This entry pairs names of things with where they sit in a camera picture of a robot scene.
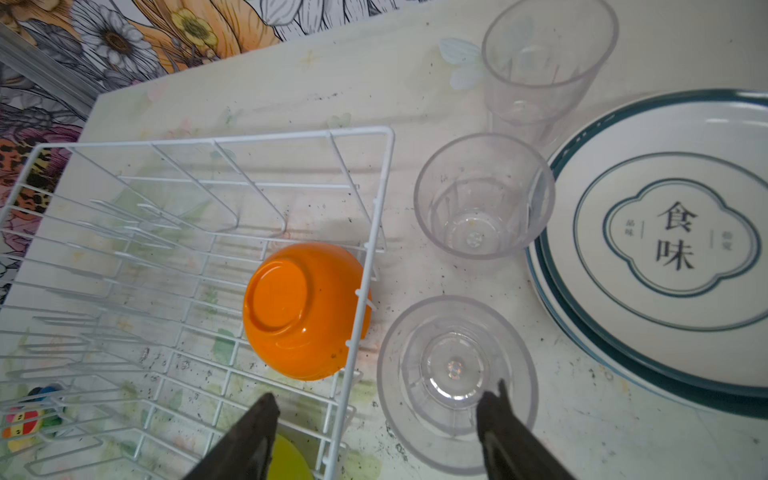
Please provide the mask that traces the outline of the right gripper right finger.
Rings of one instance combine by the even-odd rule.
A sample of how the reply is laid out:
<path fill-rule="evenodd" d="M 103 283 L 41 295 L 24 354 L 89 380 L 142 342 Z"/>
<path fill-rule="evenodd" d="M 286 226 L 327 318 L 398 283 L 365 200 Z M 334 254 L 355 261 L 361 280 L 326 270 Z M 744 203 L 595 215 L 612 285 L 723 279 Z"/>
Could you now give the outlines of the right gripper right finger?
<path fill-rule="evenodd" d="M 477 432 L 489 479 L 566 479 L 575 477 L 514 415 L 504 380 L 499 393 L 486 391 L 477 408 Z"/>

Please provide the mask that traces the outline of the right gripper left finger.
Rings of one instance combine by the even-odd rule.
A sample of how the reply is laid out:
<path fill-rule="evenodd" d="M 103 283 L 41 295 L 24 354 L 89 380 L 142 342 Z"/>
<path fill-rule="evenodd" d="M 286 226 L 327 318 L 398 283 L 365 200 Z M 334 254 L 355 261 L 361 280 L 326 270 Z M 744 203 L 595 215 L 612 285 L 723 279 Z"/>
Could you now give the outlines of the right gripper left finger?
<path fill-rule="evenodd" d="M 263 394 L 184 480 L 266 479 L 280 410 Z"/>

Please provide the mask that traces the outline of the lime green plastic bowl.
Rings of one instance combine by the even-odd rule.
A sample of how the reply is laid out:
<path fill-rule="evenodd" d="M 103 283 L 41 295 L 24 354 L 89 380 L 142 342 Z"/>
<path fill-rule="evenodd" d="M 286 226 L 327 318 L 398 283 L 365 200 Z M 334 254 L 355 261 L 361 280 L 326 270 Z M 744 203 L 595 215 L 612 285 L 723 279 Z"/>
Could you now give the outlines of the lime green plastic bowl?
<path fill-rule="evenodd" d="M 312 470 L 299 450 L 284 436 L 277 435 L 267 474 L 268 480 L 313 480 Z"/>

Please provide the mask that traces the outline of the clear plastic cup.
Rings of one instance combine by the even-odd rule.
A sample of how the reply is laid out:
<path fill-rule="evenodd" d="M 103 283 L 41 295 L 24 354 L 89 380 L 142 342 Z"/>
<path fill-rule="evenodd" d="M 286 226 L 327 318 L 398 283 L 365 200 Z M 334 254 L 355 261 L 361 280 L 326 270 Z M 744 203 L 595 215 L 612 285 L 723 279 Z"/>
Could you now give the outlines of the clear plastic cup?
<path fill-rule="evenodd" d="M 515 416 L 533 427 L 538 379 L 518 332 L 491 307 L 437 296 L 407 308 L 392 324 L 377 365 L 387 425 L 408 452 L 441 472 L 484 471 L 476 409 L 505 385 Z"/>
<path fill-rule="evenodd" d="M 468 260 L 496 260 L 527 248 L 555 205 L 547 161 L 517 138 L 477 133 L 438 149 L 419 172 L 416 220 L 439 249 Z"/>
<path fill-rule="evenodd" d="M 517 1 L 503 10 L 481 45 L 489 130 L 548 148 L 618 36 L 605 1 Z"/>

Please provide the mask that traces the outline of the orange plastic bowl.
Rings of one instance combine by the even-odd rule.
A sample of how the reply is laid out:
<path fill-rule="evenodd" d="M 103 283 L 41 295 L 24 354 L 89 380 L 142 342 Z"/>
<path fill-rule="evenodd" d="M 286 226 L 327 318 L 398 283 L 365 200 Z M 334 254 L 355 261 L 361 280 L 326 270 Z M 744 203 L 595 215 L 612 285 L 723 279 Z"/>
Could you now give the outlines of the orange plastic bowl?
<path fill-rule="evenodd" d="M 300 381 L 343 369 L 356 319 L 363 266 L 346 249 L 289 245 L 266 259 L 243 300 L 248 341 L 267 366 Z"/>

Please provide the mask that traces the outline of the green rimmed white plate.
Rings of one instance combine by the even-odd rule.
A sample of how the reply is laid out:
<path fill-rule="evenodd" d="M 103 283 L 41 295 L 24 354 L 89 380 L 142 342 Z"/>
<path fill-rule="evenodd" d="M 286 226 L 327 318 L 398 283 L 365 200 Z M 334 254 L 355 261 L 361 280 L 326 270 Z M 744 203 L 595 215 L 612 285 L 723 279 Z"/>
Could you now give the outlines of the green rimmed white plate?
<path fill-rule="evenodd" d="M 557 323 L 645 387 L 767 409 L 767 96 L 657 95 L 551 156 L 557 200 L 528 253 Z"/>

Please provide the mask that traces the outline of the colourful smiling flower toy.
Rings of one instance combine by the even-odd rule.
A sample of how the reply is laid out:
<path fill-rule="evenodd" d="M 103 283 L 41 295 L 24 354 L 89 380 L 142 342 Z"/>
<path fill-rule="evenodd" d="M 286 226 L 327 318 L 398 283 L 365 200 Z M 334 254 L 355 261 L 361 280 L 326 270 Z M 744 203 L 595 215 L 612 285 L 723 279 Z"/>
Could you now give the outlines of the colourful smiling flower toy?
<path fill-rule="evenodd" d="M 52 383 L 44 387 L 34 387 L 27 392 L 21 403 L 42 403 L 49 393 L 63 389 L 58 383 Z M 14 406 L 5 417 L 5 425 L 2 430 L 2 438 L 6 440 L 6 447 L 11 453 L 32 447 L 40 440 L 35 436 L 43 429 L 58 427 L 63 423 L 62 417 L 55 408 L 31 409 L 23 406 Z"/>

